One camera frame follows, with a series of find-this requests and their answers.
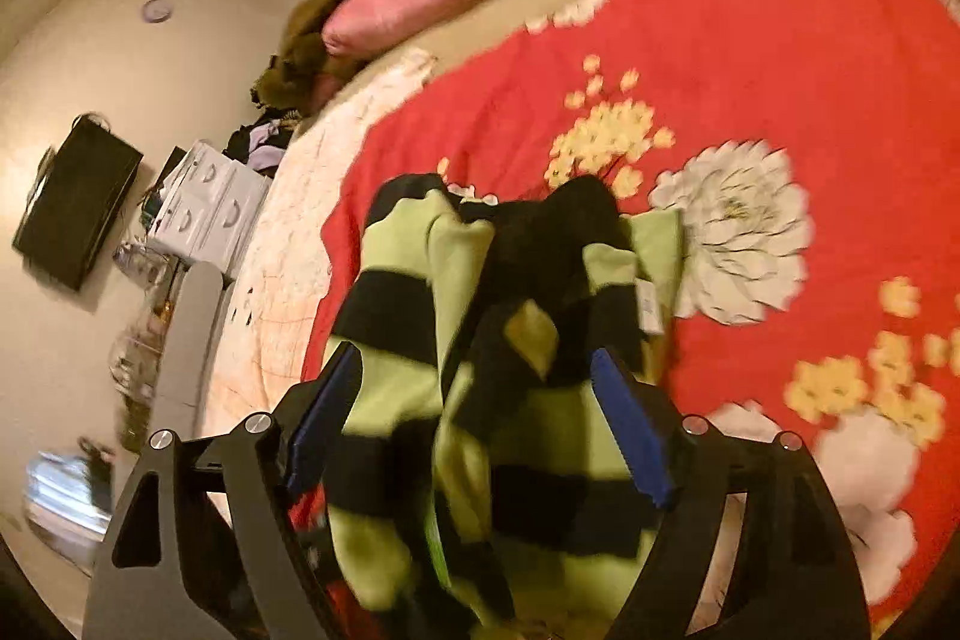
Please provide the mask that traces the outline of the green black striped sweater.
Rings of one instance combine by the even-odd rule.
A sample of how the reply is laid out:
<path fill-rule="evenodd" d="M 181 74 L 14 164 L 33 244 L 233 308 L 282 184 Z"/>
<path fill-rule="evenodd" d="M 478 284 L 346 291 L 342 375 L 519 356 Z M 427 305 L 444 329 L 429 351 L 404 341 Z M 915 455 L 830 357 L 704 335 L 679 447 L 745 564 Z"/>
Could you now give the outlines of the green black striped sweater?
<path fill-rule="evenodd" d="M 324 471 L 335 559 L 389 638 L 597 637 L 656 536 L 590 386 L 608 349 L 656 383 L 683 226 L 579 177 L 487 205 L 438 175 L 382 185 L 331 331 L 358 396 Z"/>

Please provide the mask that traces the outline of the red floral blanket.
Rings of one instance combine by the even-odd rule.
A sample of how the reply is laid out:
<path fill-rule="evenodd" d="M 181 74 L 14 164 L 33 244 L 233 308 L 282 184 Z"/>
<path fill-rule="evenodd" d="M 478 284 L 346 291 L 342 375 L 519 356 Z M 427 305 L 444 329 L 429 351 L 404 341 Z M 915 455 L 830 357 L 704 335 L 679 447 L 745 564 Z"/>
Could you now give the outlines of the red floral blanket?
<path fill-rule="evenodd" d="M 677 211 L 656 383 L 727 437 L 799 435 L 853 548 L 871 633 L 958 521 L 958 28 L 940 0 L 599 0 L 539 21 L 374 125 L 322 240 L 308 360 L 359 271 L 382 185 L 540 202 L 579 177 Z M 693 629 L 716 622 L 732 495 Z"/>

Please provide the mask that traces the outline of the white drawer cabinet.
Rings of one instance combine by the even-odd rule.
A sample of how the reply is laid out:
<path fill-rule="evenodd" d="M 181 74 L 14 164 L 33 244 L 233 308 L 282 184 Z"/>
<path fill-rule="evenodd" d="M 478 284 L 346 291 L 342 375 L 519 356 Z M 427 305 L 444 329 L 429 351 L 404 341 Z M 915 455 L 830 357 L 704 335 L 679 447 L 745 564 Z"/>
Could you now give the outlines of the white drawer cabinet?
<path fill-rule="evenodd" d="M 234 280 L 268 185 L 267 177 L 197 140 L 161 185 L 146 247 L 186 265 L 210 263 Z"/>

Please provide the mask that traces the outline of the pile of clothes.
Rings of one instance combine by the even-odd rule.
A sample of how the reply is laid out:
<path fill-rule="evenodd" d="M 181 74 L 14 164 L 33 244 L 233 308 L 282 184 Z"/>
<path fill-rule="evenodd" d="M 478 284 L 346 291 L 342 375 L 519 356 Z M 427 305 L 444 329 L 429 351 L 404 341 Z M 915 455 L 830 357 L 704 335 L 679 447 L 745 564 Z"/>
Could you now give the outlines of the pile of clothes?
<path fill-rule="evenodd" d="M 253 124 L 241 125 L 229 136 L 223 154 L 273 179 L 299 124 L 298 112 L 267 109 Z"/>

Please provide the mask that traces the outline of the white pink fluffy blanket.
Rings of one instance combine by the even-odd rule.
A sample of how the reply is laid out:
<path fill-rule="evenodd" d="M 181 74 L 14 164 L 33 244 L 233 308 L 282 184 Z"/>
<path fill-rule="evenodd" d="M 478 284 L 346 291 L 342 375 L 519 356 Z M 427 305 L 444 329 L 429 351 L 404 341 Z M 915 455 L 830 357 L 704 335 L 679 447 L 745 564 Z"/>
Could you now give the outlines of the white pink fluffy blanket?
<path fill-rule="evenodd" d="M 332 262 L 320 231 L 364 142 L 428 83 L 436 57 L 407 47 L 362 71 L 304 120 L 268 187 L 224 314 L 197 432 L 217 435 L 268 411 L 301 378 Z"/>

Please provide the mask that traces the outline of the black wall television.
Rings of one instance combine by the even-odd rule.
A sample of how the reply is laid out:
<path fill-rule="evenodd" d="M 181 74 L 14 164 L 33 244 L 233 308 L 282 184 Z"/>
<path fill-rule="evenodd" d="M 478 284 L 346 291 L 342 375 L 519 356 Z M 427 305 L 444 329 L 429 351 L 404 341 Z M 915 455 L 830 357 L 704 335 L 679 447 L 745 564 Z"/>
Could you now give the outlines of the black wall television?
<path fill-rule="evenodd" d="M 78 115 L 37 169 L 11 247 L 54 283 L 80 291 L 142 159 L 101 115 Z"/>

